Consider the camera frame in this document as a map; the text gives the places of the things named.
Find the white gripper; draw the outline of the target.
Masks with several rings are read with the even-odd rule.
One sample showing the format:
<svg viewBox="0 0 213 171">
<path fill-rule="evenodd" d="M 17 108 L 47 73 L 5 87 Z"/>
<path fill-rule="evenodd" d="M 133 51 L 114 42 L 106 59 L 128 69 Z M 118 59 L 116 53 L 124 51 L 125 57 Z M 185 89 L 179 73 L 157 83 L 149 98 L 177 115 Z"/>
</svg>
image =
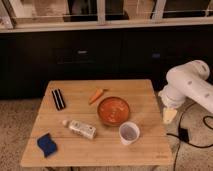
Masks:
<svg viewBox="0 0 213 171">
<path fill-rule="evenodd" d="M 158 93 L 162 103 L 167 107 L 163 109 L 163 122 L 169 124 L 173 121 L 179 108 L 186 100 L 186 96 L 171 85 L 165 85 Z"/>
</svg>

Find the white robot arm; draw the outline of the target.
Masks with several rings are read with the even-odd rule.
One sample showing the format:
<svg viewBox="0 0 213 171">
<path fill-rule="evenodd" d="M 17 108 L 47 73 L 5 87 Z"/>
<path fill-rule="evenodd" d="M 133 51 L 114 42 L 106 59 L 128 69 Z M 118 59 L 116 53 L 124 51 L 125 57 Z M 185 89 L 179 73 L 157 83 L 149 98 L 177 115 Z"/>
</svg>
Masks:
<svg viewBox="0 0 213 171">
<path fill-rule="evenodd" d="M 213 113 L 213 85 L 207 82 L 209 66 L 202 60 L 193 60 L 171 68 L 166 74 L 167 84 L 158 96 L 164 104 L 163 122 L 169 124 L 177 109 L 190 98 Z"/>
</svg>

